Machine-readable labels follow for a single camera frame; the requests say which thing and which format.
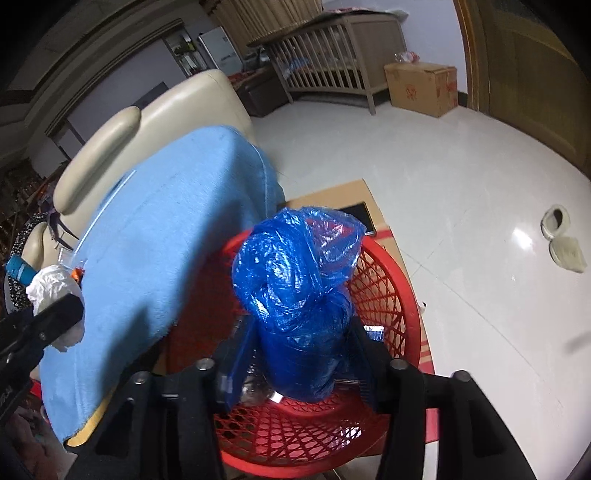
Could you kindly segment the white slipper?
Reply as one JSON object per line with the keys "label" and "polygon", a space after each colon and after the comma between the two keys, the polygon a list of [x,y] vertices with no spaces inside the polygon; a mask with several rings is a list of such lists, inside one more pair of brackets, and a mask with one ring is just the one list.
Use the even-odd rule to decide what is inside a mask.
{"label": "white slipper", "polygon": [[570,215],[560,204],[552,205],[540,221],[541,233],[549,242],[549,253],[554,263],[565,270],[582,274],[587,262],[579,241],[567,235],[570,226]]}

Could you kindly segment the wooden baby crib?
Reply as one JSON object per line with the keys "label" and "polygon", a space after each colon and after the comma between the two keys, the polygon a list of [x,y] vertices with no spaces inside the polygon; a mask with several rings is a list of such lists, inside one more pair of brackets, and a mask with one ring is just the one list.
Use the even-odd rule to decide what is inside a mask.
{"label": "wooden baby crib", "polygon": [[389,12],[324,12],[250,43],[263,47],[290,101],[298,94],[358,96],[376,113],[388,88],[384,66],[407,50],[401,21]]}

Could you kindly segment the cream leather sofa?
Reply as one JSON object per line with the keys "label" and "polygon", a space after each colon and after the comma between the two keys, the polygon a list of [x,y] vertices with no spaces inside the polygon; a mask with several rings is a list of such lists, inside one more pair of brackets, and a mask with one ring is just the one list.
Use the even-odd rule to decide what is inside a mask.
{"label": "cream leather sofa", "polygon": [[166,145],[205,126],[238,129],[256,143],[252,119],[219,70],[199,73],[167,90],[144,109],[126,107],[84,144],[60,176],[53,205],[66,225],[61,239],[74,246],[105,195],[124,173]]}

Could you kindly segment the wooden door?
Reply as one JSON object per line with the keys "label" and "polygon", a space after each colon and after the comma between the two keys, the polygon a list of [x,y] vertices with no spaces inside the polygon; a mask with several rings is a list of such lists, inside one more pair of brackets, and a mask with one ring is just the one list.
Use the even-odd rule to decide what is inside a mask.
{"label": "wooden door", "polygon": [[590,175],[590,81],[523,1],[456,1],[467,106],[542,142]]}

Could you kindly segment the blue plastic bag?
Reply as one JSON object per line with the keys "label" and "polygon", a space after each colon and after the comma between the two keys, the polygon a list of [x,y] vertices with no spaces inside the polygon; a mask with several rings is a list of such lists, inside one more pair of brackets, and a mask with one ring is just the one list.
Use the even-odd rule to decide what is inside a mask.
{"label": "blue plastic bag", "polygon": [[284,397],[318,403],[331,395],[353,317],[346,284],[365,235],[348,213],[284,208],[239,247],[232,286],[256,320],[257,365]]}

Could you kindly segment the white refrigerator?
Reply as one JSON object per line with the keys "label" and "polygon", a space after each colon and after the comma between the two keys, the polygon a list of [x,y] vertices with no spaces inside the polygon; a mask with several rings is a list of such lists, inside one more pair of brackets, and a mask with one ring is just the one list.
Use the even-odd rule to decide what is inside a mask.
{"label": "white refrigerator", "polygon": [[235,45],[221,26],[201,34],[198,40],[216,69],[228,77],[242,73],[242,57],[239,56]]}

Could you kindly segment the brown cardboard box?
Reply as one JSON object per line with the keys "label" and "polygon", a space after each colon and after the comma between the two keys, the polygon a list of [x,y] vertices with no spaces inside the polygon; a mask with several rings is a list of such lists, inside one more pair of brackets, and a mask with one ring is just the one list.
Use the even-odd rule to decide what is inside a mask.
{"label": "brown cardboard box", "polygon": [[434,63],[384,66],[391,104],[440,118],[459,105],[457,68]]}

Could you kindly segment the dark clothes on sofa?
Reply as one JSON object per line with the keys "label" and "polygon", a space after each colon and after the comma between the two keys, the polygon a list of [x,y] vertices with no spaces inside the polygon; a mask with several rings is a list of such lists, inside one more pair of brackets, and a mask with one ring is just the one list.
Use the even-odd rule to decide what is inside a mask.
{"label": "dark clothes on sofa", "polygon": [[[34,194],[26,209],[28,219],[16,234],[8,254],[8,258],[19,256],[36,271],[39,271],[43,264],[43,237],[46,233],[49,234],[50,240],[54,245],[61,246],[70,251],[73,248],[63,239],[63,235],[68,234],[75,240],[79,239],[63,223],[60,213],[53,204],[55,186],[55,183],[46,183]],[[8,273],[5,274],[3,295],[7,314],[25,308],[30,304],[25,287]]]}

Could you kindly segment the flat cardboard sheet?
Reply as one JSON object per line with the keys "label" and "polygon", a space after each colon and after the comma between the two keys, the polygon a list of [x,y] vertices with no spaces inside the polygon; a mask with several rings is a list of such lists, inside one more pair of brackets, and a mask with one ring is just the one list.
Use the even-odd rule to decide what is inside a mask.
{"label": "flat cardboard sheet", "polygon": [[402,253],[365,180],[356,180],[287,201],[287,207],[327,207],[351,214],[367,228],[370,246],[362,253],[349,287],[360,317],[386,328],[394,357],[422,372],[435,372],[431,348]]}

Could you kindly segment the blue thermos bottle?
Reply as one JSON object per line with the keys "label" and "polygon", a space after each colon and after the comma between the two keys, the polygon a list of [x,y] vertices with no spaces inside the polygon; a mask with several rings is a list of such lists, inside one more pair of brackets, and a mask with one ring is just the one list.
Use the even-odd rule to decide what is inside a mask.
{"label": "blue thermos bottle", "polygon": [[18,255],[12,255],[9,258],[6,263],[6,272],[9,277],[24,287],[28,287],[37,274],[37,271]]}

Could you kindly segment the blue table cloth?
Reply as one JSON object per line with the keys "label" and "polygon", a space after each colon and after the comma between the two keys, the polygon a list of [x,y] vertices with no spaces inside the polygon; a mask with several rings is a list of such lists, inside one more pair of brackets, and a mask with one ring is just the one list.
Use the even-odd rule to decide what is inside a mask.
{"label": "blue table cloth", "polygon": [[65,352],[48,348],[40,363],[60,441],[85,427],[124,369],[176,323],[207,257],[284,199],[270,160],[229,126],[197,129],[132,169],[76,255],[82,339]]}

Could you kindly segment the red plastic mesh basket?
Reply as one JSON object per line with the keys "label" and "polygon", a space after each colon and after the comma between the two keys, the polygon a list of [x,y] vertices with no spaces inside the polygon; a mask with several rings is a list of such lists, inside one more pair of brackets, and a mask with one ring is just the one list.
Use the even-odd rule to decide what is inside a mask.
{"label": "red plastic mesh basket", "polygon": [[[231,334],[242,313],[233,295],[231,264],[245,237],[233,237],[198,269],[187,304],[165,340],[166,372],[211,356]],[[379,228],[368,243],[349,283],[356,310],[363,323],[384,327],[392,356],[431,373],[422,314],[392,230]],[[322,402],[283,398],[238,405],[217,415],[214,424],[225,464],[256,476],[297,478],[381,452],[389,420],[363,402],[358,387],[338,385]]]}

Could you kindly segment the beige curtain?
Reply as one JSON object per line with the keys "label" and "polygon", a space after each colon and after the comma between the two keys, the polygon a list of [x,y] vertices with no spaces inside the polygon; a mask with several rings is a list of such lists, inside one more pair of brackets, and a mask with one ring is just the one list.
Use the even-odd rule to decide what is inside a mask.
{"label": "beige curtain", "polygon": [[199,5],[240,45],[311,20],[324,10],[317,0],[216,0]]}

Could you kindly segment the white thin rod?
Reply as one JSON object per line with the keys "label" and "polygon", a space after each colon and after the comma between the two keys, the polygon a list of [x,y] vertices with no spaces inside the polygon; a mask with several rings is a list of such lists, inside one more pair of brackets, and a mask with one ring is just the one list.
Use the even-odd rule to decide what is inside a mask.
{"label": "white thin rod", "polygon": [[123,175],[116,182],[116,184],[110,189],[110,191],[106,194],[106,196],[100,202],[100,204],[97,207],[97,210],[96,210],[94,216],[92,217],[92,219],[91,219],[88,227],[84,231],[81,239],[78,241],[77,246],[74,249],[74,254],[75,255],[77,255],[77,254],[80,253],[80,251],[83,248],[84,243],[86,242],[86,239],[88,238],[90,232],[92,231],[92,229],[94,228],[94,226],[96,225],[96,223],[98,222],[98,220],[100,219],[100,217],[103,215],[103,213],[109,207],[109,205],[112,203],[112,201],[114,200],[114,198],[127,185],[127,183],[130,181],[130,179],[135,174],[136,174],[136,170],[135,169],[129,170],[125,175]]}

